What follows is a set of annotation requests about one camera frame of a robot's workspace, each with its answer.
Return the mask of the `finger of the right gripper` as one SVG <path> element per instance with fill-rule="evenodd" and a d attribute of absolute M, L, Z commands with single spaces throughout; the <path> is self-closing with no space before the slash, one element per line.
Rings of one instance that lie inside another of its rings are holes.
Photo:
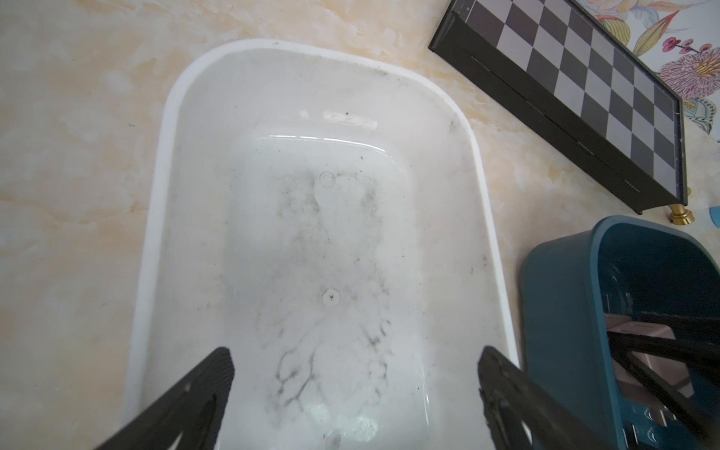
<path fill-rule="evenodd" d="M 687 365 L 693 386 L 695 374 L 715 389 L 719 388 L 719 319 L 643 312 L 637 322 L 665 324 L 675 339 L 645 337 L 608 331 L 610 355 L 646 387 L 669 412 L 652 412 L 651 418 L 665 427 L 669 420 L 680 421 L 703 444 L 719 443 L 719 414 L 685 397 L 654 371 L 639 361 L 633 352 L 660 356 Z"/>

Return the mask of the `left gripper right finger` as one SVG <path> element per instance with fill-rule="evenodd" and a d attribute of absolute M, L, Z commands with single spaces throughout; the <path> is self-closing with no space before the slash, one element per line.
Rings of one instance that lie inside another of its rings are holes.
<path fill-rule="evenodd" d="M 611 449 L 496 348 L 477 363 L 480 397 L 497 449 Z"/>

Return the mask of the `pink plug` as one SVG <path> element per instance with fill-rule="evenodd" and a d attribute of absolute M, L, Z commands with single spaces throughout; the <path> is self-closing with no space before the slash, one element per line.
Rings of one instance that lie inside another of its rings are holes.
<path fill-rule="evenodd" d="M 604 318 L 606 329 L 610 332 L 675 339 L 674 332 L 665 324 L 635 322 L 631 320 L 630 316 L 609 313 L 606 313 Z M 685 397 L 691 398 L 694 395 L 694 388 L 686 364 L 665 357 L 643 354 L 642 352 L 633 352 L 633 356 Z M 626 399 L 649 407 L 654 413 L 669 413 L 669 409 L 616 360 L 612 361 L 612 365 L 620 391 Z"/>

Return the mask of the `teal storage box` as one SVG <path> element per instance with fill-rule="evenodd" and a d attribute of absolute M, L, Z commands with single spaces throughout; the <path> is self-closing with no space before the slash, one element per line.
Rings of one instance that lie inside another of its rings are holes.
<path fill-rule="evenodd" d="M 624 448 L 699 449 L 682 423 L 656 425 L 615 380 L 605 317 L 641 313 L 717 318 L 719 269 L 689 234 L 626 216 L 535 247 L 521 266 L 525 369 L 594 434 Z"/>

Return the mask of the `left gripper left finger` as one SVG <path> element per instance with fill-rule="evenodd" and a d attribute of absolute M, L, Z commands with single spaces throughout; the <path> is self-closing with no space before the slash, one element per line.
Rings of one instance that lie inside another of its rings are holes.
<path fill-rule="evenodd" d="M 99 448 L 215 448 L 233 380 L 231 352 L 219 347 Z"/>

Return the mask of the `white storage box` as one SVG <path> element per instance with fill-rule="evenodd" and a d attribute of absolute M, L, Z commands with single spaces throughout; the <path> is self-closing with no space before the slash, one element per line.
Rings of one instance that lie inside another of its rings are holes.
<path fill-rule="evenodd" d="M 272 39 L 166 102 L 123 418 L 215 348 L 222 449 L 489 449 L 477 363 L 518 351 L 476 135 L 401 67 Z"/>

